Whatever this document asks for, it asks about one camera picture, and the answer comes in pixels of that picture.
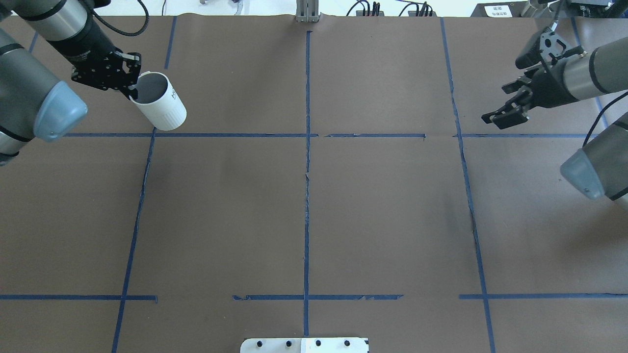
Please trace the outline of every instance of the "blue painter's tape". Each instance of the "blue painter's tape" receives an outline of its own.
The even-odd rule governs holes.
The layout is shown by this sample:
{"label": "blue painter's tape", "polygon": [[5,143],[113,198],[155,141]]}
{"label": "blue painter's tape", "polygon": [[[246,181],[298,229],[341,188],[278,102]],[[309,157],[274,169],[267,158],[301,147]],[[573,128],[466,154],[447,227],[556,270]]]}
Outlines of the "blue painter's tape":
{"label": "blue painter's tape", "polygon": [[305,34],[305,243],[303,248],[303,336],[310,335],[310,35]]}
{"label": "blue painter's tape", "polygon": [[233,295],[236,301],[240,300],[303,300],[303,295],[247,295],[244,297]]}
{"label": "blue painter's tape", "polygon": [[149,138],[152,134],[141,133],[69,133],[67,138]]}
{"label": "blue painter's tape", "polygon": [[304,138],[307,134],[256,134],[256,133],[159,133],[159,138]]}
{"label": "blue painter's tape", "polygon": [[138,212],[135,216],[135,226],[133,227],[133,238],[131,239],[131,250],[129,251],[129,260],[126,263],[126,274],[124,275],[124,284],[122,286],[122,300],[120,301],[120,307],[118,310],[116,331],[114,333],[114,343],[111,349],[112,353],[116,353],[118,340],[120,339],[120,329],[122,328],[122,317],[124,316],[124,302],[127,299],[127,292],[129,290],[129,280],[131,279],[131,268],[133,266],[133,256],[135,254],[135,246],[138,242],[139,218],[142,214],[142,208],[144,207],[144,196],[146,195],[146,181],[148,180],[148,171],[151,167],[151,160],[153,158],[153,148],[155,144],[156,132],[157,132],[157,129],[153,128],[151,143],[148,147],[148,156],[146,157],[146,168],[144,169],[142,189],[139,193]]}
{"label": "blue painter's tape", "polygon": [[398,300],[402,294],[310,295],[311,300]]}
{"label": "blue painter's tape", "polygon": [[0,300],[120,300],[121,295],[39,295],[8,294],[0,295]]}
{"label": "blue painter's tape", "polygon": [[176,29],[176,16],[172,17],[172,28],[170,28],[170,40],[168,41],[168,51],[166,52],[166,63],[163,65],[163,68],[166,70],[168,66],[170,66],[170,53],[172,52],[172,42],[175,39],[175,29]]}
{"label": "blue painter's tape", "polygon": [[[440,28],[443,35],[443,48],[445,49],[445,62],[447,63],[447,75],[449,78],[449,89],[452,96],[453,114],[456,117],[456,132],[458,138],[458,147],[460,148],[460,159],[462,161],[462,173],[465,179],[465,188],[467,189],[467,202],[469,211],[471,213],[471,220],[473,222],[473,233],[475,239],[475,258],[477,260],[478,273],[480,276],[480,286],[482,288],[482,294],[486,295],[486,280],[484,278],[484,265],[482,263],[482,252],[480,250],[480,239],[477,234],[477,225],[475,223],[475,210],[473,206],[473,197],[471,195],[471,184],[469,182],[469,175],[467,170],[467,161],[465,159],[464,144],[462,141],[462,128],[460,127],[460,116],[458,115],[458,107],[456,106],[456,100],[454,95],[453,77],[452,77],[452,65],[449,58],[449,48],[447,47],[447,33],[445,31],[445,19],[440,18]],[[489,346],[491,353],[495,353],[495,340],[493,337],[493,324],[490,319],[490,308],[488,299],[484,298],[484,316],[486,319],[486,329],[489,336]]]}
{"label": "blue painter's tape", "polygon": [[461,294],[461,300],[503,299],[628,299],[628,293],[516,293],[516,294]]}
{"label": "blue painter's tape", "polygon": [[35,49],[35,43],[37,42],[37,38],[39,37],[39,33],[35,32],[33,35],[33,40],[31,41],[31,46],[28,48],[29,53],[33,53],[33,49]]}
{"label": "blue painter's tape", "polygon": [[[121,295],[4,294],[0,300],[122,300]],[[126,300],[157,301],[156,295],[129,295]]]}
{"label": "blue painter's tape", "polygon": [[[148,133],[69,133],[69,138],[149,138]],[[156,133],[158,138],[304,138],[307,134],[258,134],[258,133]]]}
{"label": "blue painter's tape", "polygon": [[586,134],[462,134],[463,138],[585,138]]}
{"label": "blue painter's tape", "polygon": [[120,329],[122,328],[122,316],[124,316],[124,305],[126,302],[124,300],[120,301],[120,306],[118,307],[118,319],[116,321],[116,331],[114,332],[114,343],[111,347],[111,353],[117,352],[117,345],[120,341]]}
{"label": "blue painter's tape", "polygon": [[[402,294],[310,294],[309,300],[398,300]],[[303,300],[303,295],[233,295],[235,301],[244,300]]]}
{"label": "blue painter's tape", "polygon": [[329,134],[326,138],[426,138],[425,134]]}

